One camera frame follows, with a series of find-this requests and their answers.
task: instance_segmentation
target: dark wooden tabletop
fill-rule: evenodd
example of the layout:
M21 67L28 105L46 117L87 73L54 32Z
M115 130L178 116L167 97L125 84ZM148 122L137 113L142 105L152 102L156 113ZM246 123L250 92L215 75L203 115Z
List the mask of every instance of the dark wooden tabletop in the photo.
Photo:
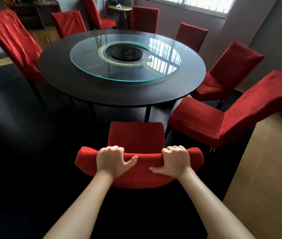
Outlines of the dark wooden tabletop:
M134 34L160 40L177 50L182 59L180 68L159 80L133 83L105 80L76 67L70 58L74 45L104 34ZM160 35L130 30L95 30L51 43L40 55L39 69L49 84L72 98L120 107L145 107L178 100L198 88L206 73L203 60L189 47Z

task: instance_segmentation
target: windowsill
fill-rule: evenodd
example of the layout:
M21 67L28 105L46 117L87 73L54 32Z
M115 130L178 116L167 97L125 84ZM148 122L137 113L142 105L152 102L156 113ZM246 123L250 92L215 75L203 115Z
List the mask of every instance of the windowsill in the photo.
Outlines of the windowsill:
M156 3L164 4L164 5L167 5L167 6L170 6L170 7L185 9L185 10L192 11L192 12L198 12L198 13L202 13L202 14L208 15L208 16L213 16L213 17L216 17L216 18L219 18L219 19L224 19L224 20L226 19L226 14L222 15L222 13L218 14L217 12L205 10L205 9L198 8L198 7L192 7L192 6L187 6L187 5L182 6L182 4L174 3L174 2L166 1L166 0L147 0L147 1L152 1L152 2L156 2Z

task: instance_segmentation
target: small round side table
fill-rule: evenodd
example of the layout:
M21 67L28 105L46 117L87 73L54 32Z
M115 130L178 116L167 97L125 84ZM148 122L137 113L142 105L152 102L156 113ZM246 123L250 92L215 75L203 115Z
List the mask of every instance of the small round side table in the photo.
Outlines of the small round side table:
M126 24L126 28L128 29L129 25L128 25L128 23L127 23L127 15L126 15L125 12L131 11L131 10L132 10L132 7L125 6L125 5L121 5L121 7L116 7L116 6L113 6L113 5L108 5L108 8L114 10L114 11L115 11L115 14L116 14L117 11L123 12L123 13L120 13L120 17L122 17L121 14L124 15L124 22L125 22L125 24Z

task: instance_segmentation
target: chair back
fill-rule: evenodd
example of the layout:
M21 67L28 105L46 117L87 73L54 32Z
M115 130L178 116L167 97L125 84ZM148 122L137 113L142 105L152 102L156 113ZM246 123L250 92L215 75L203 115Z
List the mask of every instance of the chair back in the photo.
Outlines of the chair back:
M199 148L187 149L191 167L194 171L199 169L204 164L204 157ZM88 147L82 147L75 160L75 165L78 166L85 174L95 176L97 172L97 157L98 151ZM163 155L159 154L129 154L124 153L123 159L129 161L133 156L139 156L135 166L117 177L112 186L125 189L147 189L156 188L166 185L176 178L155 174L149 170L149 167L161 167L164 165Z
M61 39L72 34L87 32L79 10L52 12L51 19Z
M233 90L264 59L264 56L234 41L211 69L210 74Z
M38 68L42 50L12 10L0 12L0 47L27 79L42 80Z
M282 110L282 70L274 70L245 92L224 114L220 138L229 140Z
M99 28L101 19L96 4L93 0L82 0L85 12L87 14L89 25Z
M131 30L157 33L159 21L159 9L148 7L132 7Z
M175 40L199 52L208 30L181 23Z

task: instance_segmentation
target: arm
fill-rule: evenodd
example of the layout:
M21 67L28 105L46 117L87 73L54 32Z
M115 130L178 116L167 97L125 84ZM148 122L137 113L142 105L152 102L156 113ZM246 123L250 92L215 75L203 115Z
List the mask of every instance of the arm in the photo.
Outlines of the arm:
M209 238L255 239L195 174L191 168L190 156L183 146L163 148L162 154L164 165L150 170L175 177L180 181L199 213Z
M123 152L124 148L118 146L100 149L95 177L48 231L44 239L90 238L99 209L113 180L137 162L138 156L124 162Z

